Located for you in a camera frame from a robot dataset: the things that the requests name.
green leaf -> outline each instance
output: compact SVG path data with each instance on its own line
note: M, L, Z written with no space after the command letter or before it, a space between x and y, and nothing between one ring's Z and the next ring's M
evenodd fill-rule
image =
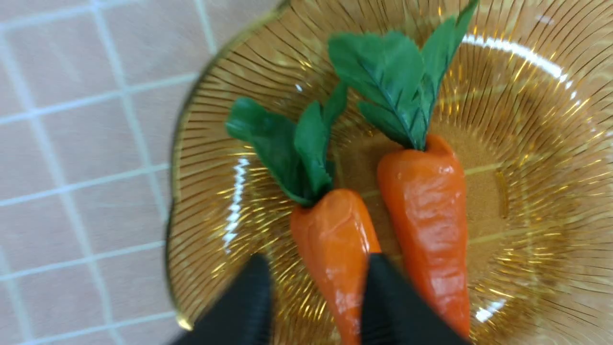
M232 106L226 130L231 137L253 145L262 164L290 199L312 206L313 196L304 188L308 184L305 168L294 149L293 122L267 111L252 99L240 98Z
M460 15L458 16L457 22L455 24L455 34L454 34L454 45L455 49L451 53L451 57L455 55L455 51L458 49L460 44L462 43L462 39L464 35L468 31L468 25L470 24L471 19L474 15L474 10L477 8L479 4L479 0L471 0L466 7L464 7L460 11Z
M300 116L293 145L302 158L313 194L329 192L332 177L326 171L329 132L322 118L319 102L311 103Z
M441 82L462 43L478 0L458 19L440 25L419 51L402 33L340 34L329 40L339 78L374 104L360 103L366 119L407 149L425 149Z
M383 37L340 34L330 39L329 55L339 78L378 106L360 107L369 112L364 114L367 120L382 125L379 129L392 140L413 148L413 98L424 75L417 45L395 31Z
M311 103L300 116L294 147L306 168L313 195L322 197L332 189L333 166L328 162L332 125L347 108L347 85L339 83L325 107Z
M330 140L330 131L332 125L337 121L338 117L347 108L347 84L340 82L337 87L334 88L330 98L326 102L326 106L323 111L324 125L327 128L328 136L327 140Z
M396 116L389 110L369 102L358 102L357 107L371 125L377 127L388 138L404 147L414 147L411 138L406 135Z
M454 40L450 39L455 34L455 18L448 18L443 24L432 33L422 48L422 56L424 57L425 74L430 76L435 82L434 87L438 89L438 85L442 81L449 64L451 63L452 45ZM430 90L432 94L436 94L436 90Z

amber glass plate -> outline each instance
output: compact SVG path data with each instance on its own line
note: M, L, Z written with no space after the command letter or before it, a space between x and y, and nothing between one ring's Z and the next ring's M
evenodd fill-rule
M288 231L294 204L224 129L240 96L296 119L337 83L338 31L402 30L422 44L468 0L291 0L206 68L181 114L167 238L170 289L185 326L248 256L275 280L275 344L338 344L326 303ZM481 0L444 80L432 132L468 184L471 338L478 344L613 344L613 6ZM349 109L333 129L336 183L362 194L385 253L398 244L375 181L398 147Z

glossy surface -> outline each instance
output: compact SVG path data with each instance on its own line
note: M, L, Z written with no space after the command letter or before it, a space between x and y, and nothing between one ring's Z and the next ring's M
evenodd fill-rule
M347 189L332 190L312 209L294 209L290 229L343 344L360 344L368 254L381 252L362 197Z
M462 165L442 137L428 135L425 152L385 155L377 177L413 285L431 308L468 338L468 224Z
M421 44L467 2L295 0L220 53L175 138L167 267L182 324L261 251L275 280L274 344L338 344L289 231L295 204L224 121L240 96L294 120L325 102L338 82L331 33L401 29ZM482 0L443 80L431 133L465 170L475 343L613 344L610 4ZM335 185L362 195L382 251L401 268L376 182L379 160L398 146L356 101L332 131Z

tile grout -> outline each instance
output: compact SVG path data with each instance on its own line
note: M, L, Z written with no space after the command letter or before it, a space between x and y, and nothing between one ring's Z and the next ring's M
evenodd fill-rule
M87 181L84 181L84 182L77 182L77 183L74 183L74 184L67 184L67 185L64 185L64 186L62 186L60 188L54 188L54 189L44 190L42 192L37 192L37 193L32 193L32 194L27 194L27 195L21 195L21 196L16 196L14 198L0 200L0 207L10 206L10 205L15 205L15 204L21 204L21 203L25 203L25 202L28 202L28 201L31 201L31 200L42 199L42 198L46 198L48 196L58 195L58 194L67 193L67 192L72 192L74 190L79 190L79 189L83 189L83 188L94 187L94 186L98 186L98 185L104 185L104 184L107 184L107 183L121 181L121 180L129 179L129 178L132 178L132 177L141 176L141 175L144 175L144 174L156 173L158 171L167 170L168 168L169 168L168 163L163 163L163 164L160 164L160 165L152 166L152 167L150 167L148 169L146 169L146 168L139 168L139 169L135 169L135 170L120 172L119 174L107 175L107 176L99 177L97 179L87 180Z
M25 109L31 106L32 100L28 94L28 88L19 75L17 62L13 59L10 51L10 47L5 40L4 33L0 31L0 63L4 64L6 73L10 81L15 86L15 93L21 106ZM4 273L10 273L10 266L5 262L4 255L2 255L2 270ZM28 310L25 308L25 304L19 289L15 281L7 281L7 288L9 289L10 302L13 304L15 313L17 314L17 322L21 331L21 337L25 340L30 340L33 337L32 334L32 321L29 317Z
M30 26L43 25L53 23L54 21L58 20L74 18L79 15L91 13L95 7L109 9L112 7L122 6L137 1L140 0L94 0L94 2L90 3L89 5L77 5L48 12L39 12L36 14L25 15L23 17L18 17L15 19L0 21L0 32L24 29Z
M0 271L2 274L10 273L10 266L4 255L2 247L0 247ZM17 283L13 280L6 281L6 289L9 295L10 303L13 305L15 311L15 317L17 318L17 324L19 326L21 337L23 340L34 339L34 333L32 332L32 322L30 322L28 311L21 297L21 292L17 287Z
M51 174L51 179L55 184L56 188L62 188L66 185L66 178L64 177L64 171L57 159L57 156L53 150L53 146L51 140L49 139L43 124L40 121L40 117L36 117L33 114L33 111L36 109L34 99L30 90L27 88L27 83L23 78L23 73L21 72L21 67L17 64L17 61L12 56L12 52L8 44L6 42L0 42L4 46L4 54L3 59L6 65L8 65L8 73L9 77L12 79L13 83L17 85L16 93L21 103L21 106L28 113L28 122L31 125L32 132L34 134L34 139L37 142L37 145L41 151L43 159L47 165L49 173ZM89 237L83 226L82 219L74 200L72 199L72 195L70 192L60 193L60 200L64 209L67 213L70 225L72 227L72 231L77 238L79 246L81 248L81 252L85 258L90 258L93 253L91 250L91 246L89 243ZM90 271L90 274L93 279L94 286L98 291L99 297L101 299L102 305L102 316L104 322L106 324L111 324L113 322L113 314L112 308L110 304L109 292L107 291L106 285L100 274L97 263L94 261L88 261L87 267ZM111 337L117 345L123 345L123 340L119 337L118 333L111 329L109 331Z
M83 265L91 261L98 261L98 260L103 260L107 258L120 257L123 255L143 252L145 250L161 248L164 246L164 243L165 241L155 241L155 242L146 243L146 244L139 244L138 246L132 246L132 247L127 247L127 248L122 248L122 249L111 250L111 251L103 252L99 254L93 254L90 257L83 257L83 258L79 258L75 260L52 263L49 265L44 265L44 266L35 267L35 268L23 269L21 271L15 271L15 272L7 273L7 274L0 276L0 282L9 281L11 279L21 278L21 277L26 277L26 276L31 276L33 274L54 271L56 269L63 269L63 268Z
M78 336L82 336L82 335L88 335L88 334L92 334L95 332L99 332L99 331L113 331L116 330L118 328L121 327L128 327L128 326L133 326L133 325L140 325L140 324L144 324L147 322L153 322L153 321L159 321L159 320L164 320L164 319L170 319L173 317L176 317L176 313L171 311L171 312L162 312L159 314L152 314L149 316L143 316L143 317L137 317L134 319L129 319L129 320L125 320L125 321L119 321L119 322L114 322L110 325L103 325L103 326L95 326L95 327L88 327L88 328L84 328L82 330L77 330L77 331L72 331L72 332L67 332L67 333L62 333L62 334L58 334L58 335L53 335L53 336L48 336L45 338L38 338L38 339L34 339L32 341L26 341L23 342L19 345L43 345L43 344L47 344L51 341L59 341L59 340L66 340L66 339L71 339L71 338L76 338Z
M194 5L196 5L196 12L198 12L198 17L200 18L200 25L202 25L202 31L207 40L209 53L213 56L217 53L217 41L213 34L213 28L211 27L211 21L207 13L207 6L202 0L194 0Z
M144 91L151 91L151 90L156 90L159 88L170 87L170 86L174 86L174 85L181 84L181 83L194 82L197 77L198 77L198 73L179 74L174 77L160 79L154 82L147 82L147 83L141 83L141 84L130 86L128 87L127 92L131 95L134 93L140 93ZM13 123L13 122L18 122L18 121L24 121L24 120L27 120L30 116L43 116L43 115L53 114L56 112L76 109L79 107L90 106L93 104L101 103L104 101L109 101L111 99L115 99L119 97L121 97L121 91L114 90L114 91L99 93L98 95L87 96L84 98L77 98L71 101L52 104L51 106L46 106L43 108L35 108L30 113L20 112L20 113L10 114L10 115L0 117L0 125L5 125L8 123Z
M124 75L123 68L121 66L121 58L116 50L110 29L106 24L106 21L100 11L100 8L98 8L97 4L93 0L90 1L94 9L94 21L96 22L100 39L104 46L104 50L106 51L106 54L109 58L113 76L115 77L115 80L121 90L121 103L124 110L124 115L126 117L126 120L128 121L130 132L134 137L137 146L137 151L140 156L140 161L144 164L145 168L150 168L151 158L149 150L147 149L147 142L145 141L145 135L143 134L139 120L137 119L136 114L134 112L132 98L128 93L128 85L126 82L126 76ZM153 197L155 199L156 207L159 213L159 219L161 221L165 221L166 214L168 211L166 202L164 201L164 197L162 196L161 188L156 180L155 175L152 172L147 173L147 179L149 182L149 187L151 188L151 192L153 193Z

orange carrot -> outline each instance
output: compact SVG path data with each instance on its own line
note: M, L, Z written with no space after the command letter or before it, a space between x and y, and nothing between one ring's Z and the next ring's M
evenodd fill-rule
M466 185L462 165L438 136L427 136L443 77L478 0L443 22L419 49L402 33L341 34L329 54L340 77L367 101L362 115L405 150L387 154L377 180L420 296L458 334L470 332L466 286Z
M235 102L226 128L253 145L281 189L299 204L290 221L298 252L343 344L358 345L368 255L381 248L364 201L351 190L333 189L333 164L326 161L330 129L346 99L347 86L341 84L326 107L311 103L295 125L243 98Z
M359 344L368 253L381 252L362 198L352 190L332 190L312 209L294 209L291 231L343 344Z
M461 336L470 332L466 289L466 184L462 165L443 138L426 151L403 150L379 161L381 196L419 295Z

